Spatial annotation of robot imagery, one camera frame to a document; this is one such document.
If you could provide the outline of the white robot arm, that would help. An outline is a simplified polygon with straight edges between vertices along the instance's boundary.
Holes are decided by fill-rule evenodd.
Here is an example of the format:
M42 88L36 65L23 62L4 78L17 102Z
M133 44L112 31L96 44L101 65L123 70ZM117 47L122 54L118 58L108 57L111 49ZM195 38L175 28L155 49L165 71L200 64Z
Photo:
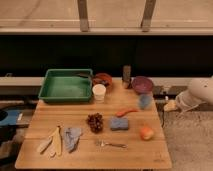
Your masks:
M184 113L204 103L213 105L213 77L192 79L187 89L179 93L174 100L169 100L163 110L170 112L180 109Z

